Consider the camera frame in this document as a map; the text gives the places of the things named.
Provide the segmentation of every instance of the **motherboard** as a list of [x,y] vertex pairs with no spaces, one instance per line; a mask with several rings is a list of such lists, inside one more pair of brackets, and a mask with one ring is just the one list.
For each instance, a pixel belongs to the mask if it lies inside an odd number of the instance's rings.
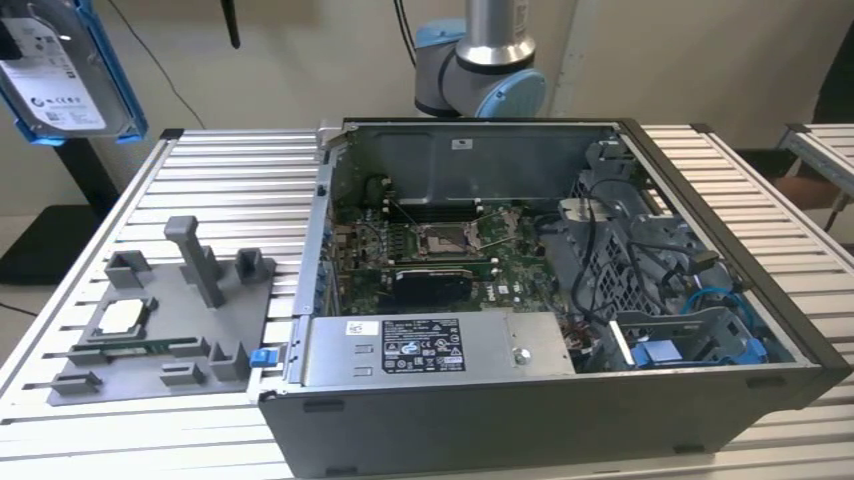
[[565,310],[524,206],[390,209],[336,225],[341,314]]

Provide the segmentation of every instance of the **blue plastic clip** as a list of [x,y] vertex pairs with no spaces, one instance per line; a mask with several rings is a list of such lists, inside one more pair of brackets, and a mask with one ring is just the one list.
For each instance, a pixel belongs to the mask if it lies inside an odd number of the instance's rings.
[[278,364],[278,350],[274,348],[258,348],[249,355],[249,367],[269,368]]

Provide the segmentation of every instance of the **aluminum extrusion table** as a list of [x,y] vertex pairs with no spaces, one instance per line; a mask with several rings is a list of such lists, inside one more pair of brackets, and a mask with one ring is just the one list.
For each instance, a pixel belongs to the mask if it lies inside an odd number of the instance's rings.
[[[854,364],[854,260],[712,133],[647,126],[712,209]],[[854,141],[854,126],[849,127]],[[50,407],[61,370],[106,281],[116,249],[176,262],[172,215],[196,215],[217,255],[258,247],[276,259],[262,343],[288,339],[316,174],[313,130],[185,131],[158,141],[101,229],[0,369],[0,478],[290,476],[242,393]],[[254,370],[252,387],[278,372]],[[459,478],[839,478],[854,472],[854,378],[800,411],[765,416],[713,456],[464,474]]]

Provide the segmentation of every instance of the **warning label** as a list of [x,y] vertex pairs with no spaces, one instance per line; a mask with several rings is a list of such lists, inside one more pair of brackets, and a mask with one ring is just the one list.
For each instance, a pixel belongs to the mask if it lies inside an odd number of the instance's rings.
[[463,338],[459,320],[382,321],[385,373],[463,372]]

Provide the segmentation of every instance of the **white wall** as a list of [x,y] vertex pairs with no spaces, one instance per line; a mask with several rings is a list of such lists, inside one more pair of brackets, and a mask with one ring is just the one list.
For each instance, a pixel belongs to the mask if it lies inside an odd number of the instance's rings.
[[[413,70],[389,0],[236,2],[240,50],[228,43],[218,2],[114,1],[208,128],[310,128],[322,118],[414,114]],[[94,3],[152,137],[166,127],[196,128],[106,2]],[[432,19],[463,15],[461,0],[406,0],[405,5],[412,30]],[[531,1],[528,28],[552,84],[572,5]],[[121,182],[150,145],[150,140],[136,148],[100,145]]]
[[557,93],[571,115],[707,123],[736,147],[769,147],[811,119],[851,0],[581,1],[597,8]]
[[53,150],[24,141],[0,103],[0,215],[34,215],[48,205],[81,203]]
[[[808,118],[849,0],[596,0],[569,115],[711,123],[753,144]],[[232,50],[214,0],[114,0],[210,128],[310,127],[321,118],[412,113],[412,69],[388,0],[241,0]],[[94,2],[150,122],[136,146],[97,142],[124,186],[166,127],[194,128],[105,0]],[[461,14],[463,0],[406,0],[412,27]],[[560,68],[573,1],[531,0],[537,66]],[[0,114],[0,214],[80,201],[49,149]]]

